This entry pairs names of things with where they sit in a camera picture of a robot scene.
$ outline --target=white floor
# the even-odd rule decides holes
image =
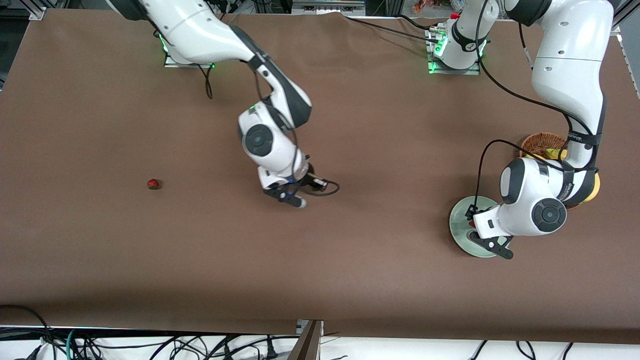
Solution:
[[[241,336],[230,344],[230,349],[263,339],[264,336]],[[99,345],[128,346],[149,343],[160,343],[169,339],[163,338],[109,338],[96,341]],[[204,337],[209,350],[221,340],[221,336]],[[381,339],[381,338],[334,338],[322,339],[320,360],[335,360],[345,357],[345,360],[469,360],[476,351],[480,341],[474,340],[414,340],[414,339]],[[0,341],[0,360],[16,360],[26,358],[40,342],[38,340]],[[275,340],[276,352],[281,353],[279,359],[285,359],[291,351],[295,339]],[[523,349],[529,348],[523,342]],[[204,351],[198,341],[192,342]],[[536,352],[536,360],[561,360],[567,343],[532,343]],[[104,360],[148,360],[158,346],[134,349],[102,349]],[[258,344],[262,356],[266,354],[266,344]],[[160,352],[155,360],[168,360],[173,346],[169,345]],[[253,348],[238,352],[234,360],[254,360],[257,351]],[[52,360],[51,346],[42,347],[37,360]],[[58,351],[58,359],[66,359]],[[516,348],[514,341],[489,341],[478,360],[527,360]],[[577,343],[569,351],[566,360],[640,360],[640,345],[606,345]],[[198,360],[191,352],[182,351],[175,360]]]

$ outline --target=teal cable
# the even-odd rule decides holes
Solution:
[[[74,337],[75,329],[69,331],[69,336],[67,336],[67,360],[71,360],[71,339]]]

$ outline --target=green plate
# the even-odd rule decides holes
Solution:
[[[451,236],[453,236],[453,240],[456,240],[458,246],[467,253],[479,258],[492,258],[495,256],[494,253],[485,250],[482,246],[472,242],[467,237],[470,231],[476,230],[469,225],[469,221],[465,217],[465,213],[469,209],[469,205],[473,203],[474,197],[470,196],[458,201],[458,203],[453,207],[451,215],[449,216],[449,230],[451,230]],[[497,202],[487,197],[479,196],[476,205],[478,209],[484,210],[496,204]],[[505,241],[507,241],[507,238],[504,236],[500,236],[498,238],[498,243],[500,245],[504,244]]]

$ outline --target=wicker basket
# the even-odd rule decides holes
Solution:
[[[541,158],[549,159],[547,156],[547,149],[560,149],[564,145],[564,138],[552,133],[537,133],[528,136],[522,142],[522,148],[538,155]],[[526,154],[520,151],[520,157],[525,157]]]

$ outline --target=white robotic arm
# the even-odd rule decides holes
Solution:
[[[297,145],[285,135],[304,125],[311,100],[242,29],[218,20],[204,0],[107,0],[129,20],[148,20],[179,63],[239,60],[260,74],[272,92],[238,118],[247,155],[258,164],[264,192],[280,202],[303,208],[297,189],[309,185],[324,191],[328,182],[313,174]]]
[[[468,0],[467,6],[471,12],[465,7],[459,19],[447,23],[447,34],[457,31],[462,37],[447,37],[446,46],[436,53],[455,69],[470,67],[477,60],[478,22],[483,46],[498,10],[495,0]],[[544,36],[532,84],[544,101],[570,114],[571,129],[563,161],[513,160],[500,177],[503,203],[469,209],[477,229],[476,238],[470,240],[494,253],[499,250],[494,247],[496,242],[482,239],[553,233],[564,224],[566,207],[580,204],[593,193],[606,110],[600,65],[613,18],[613,8],[604,0],[506,0],[506,10],[523,25],[542,26]]]

